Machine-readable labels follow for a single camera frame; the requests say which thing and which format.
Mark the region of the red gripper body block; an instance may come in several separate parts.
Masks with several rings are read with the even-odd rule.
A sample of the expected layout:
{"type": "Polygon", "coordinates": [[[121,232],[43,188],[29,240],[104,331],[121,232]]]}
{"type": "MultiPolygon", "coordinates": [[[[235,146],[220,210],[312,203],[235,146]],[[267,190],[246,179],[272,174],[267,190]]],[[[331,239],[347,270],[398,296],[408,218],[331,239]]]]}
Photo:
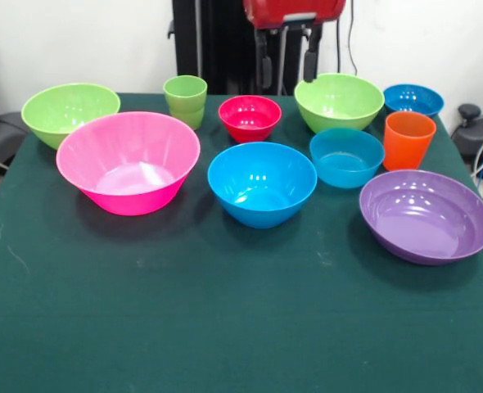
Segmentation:
{"type": "Polygon", "coordinates": [[[248,21],[256,29],[292,24],[321,24],[339,18],[346,0],[245,0],[248,21]]]}

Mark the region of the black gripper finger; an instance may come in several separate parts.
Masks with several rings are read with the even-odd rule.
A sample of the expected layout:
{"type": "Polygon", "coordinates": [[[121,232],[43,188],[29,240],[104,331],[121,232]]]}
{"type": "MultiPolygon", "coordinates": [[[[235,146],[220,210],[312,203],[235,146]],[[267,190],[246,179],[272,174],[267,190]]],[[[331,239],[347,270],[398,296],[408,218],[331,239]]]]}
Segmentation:
{"type": "Polygon", "coordinates": [[[263,29],[255,30],[256,87],[270,88],[272,84],[272,60],[268,55],[267,36],[263,29]]]}
{"type": "Polygon", "coordinates": [[[318,74],[319,44],[323,36],[321,24],[312,25],[308,39],[308,48],[304,56],[304,81],[313,82],[318,74]]]}

